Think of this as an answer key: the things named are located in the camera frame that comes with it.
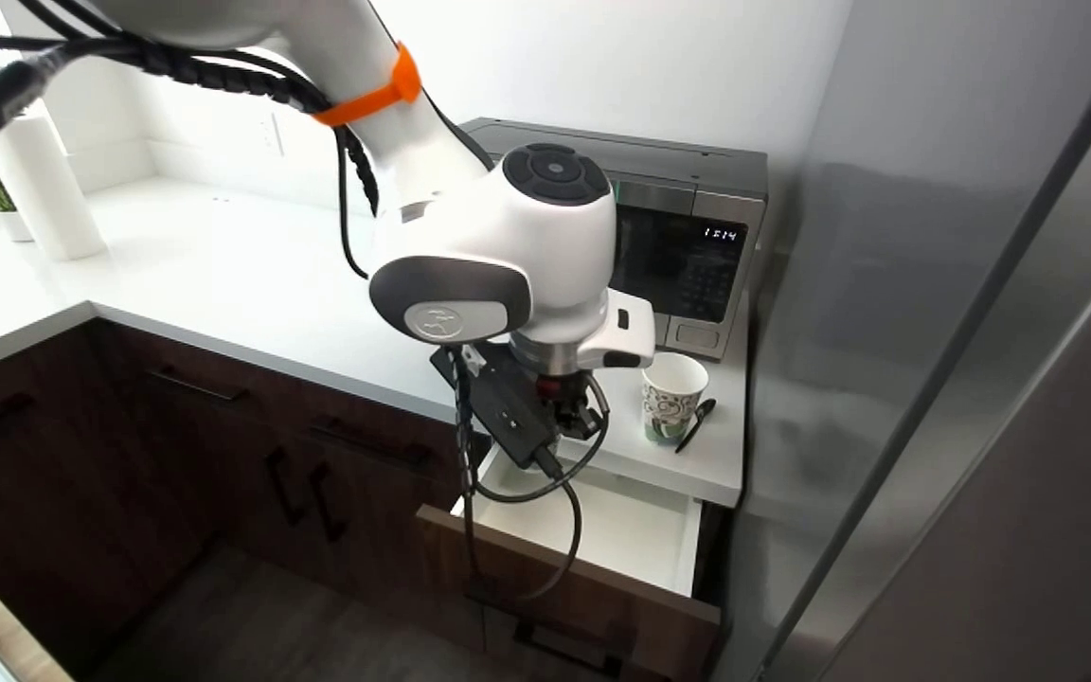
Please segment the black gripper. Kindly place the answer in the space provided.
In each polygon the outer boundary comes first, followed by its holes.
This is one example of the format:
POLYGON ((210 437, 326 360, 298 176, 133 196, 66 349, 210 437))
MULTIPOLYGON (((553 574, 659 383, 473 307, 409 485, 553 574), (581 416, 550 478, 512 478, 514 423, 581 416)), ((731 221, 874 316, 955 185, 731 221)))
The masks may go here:
POLYGON ((534 393, 562 437, 593 441, 604 427, 605 404, 600 397, 600 383, 581 364, 572 344, 537 344, 521 337, 514 355, 523 360, 534 393))

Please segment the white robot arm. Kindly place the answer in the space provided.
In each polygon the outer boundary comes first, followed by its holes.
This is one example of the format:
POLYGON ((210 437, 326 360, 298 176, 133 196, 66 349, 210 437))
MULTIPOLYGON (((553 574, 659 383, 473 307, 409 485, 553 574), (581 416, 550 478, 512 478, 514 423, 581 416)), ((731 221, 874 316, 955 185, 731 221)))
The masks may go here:
POLYGON ((0 130, 80 58, 268 96, 310 113, 397 226, 366 301, 423 341, 468 422, 495 441, 609 427, 605 364, 657 354, 652 307, 615 289, 618 201, 565 144, 504 156, 427 96, 374 0, 22 0, 48 31, 0 36, 0 130))

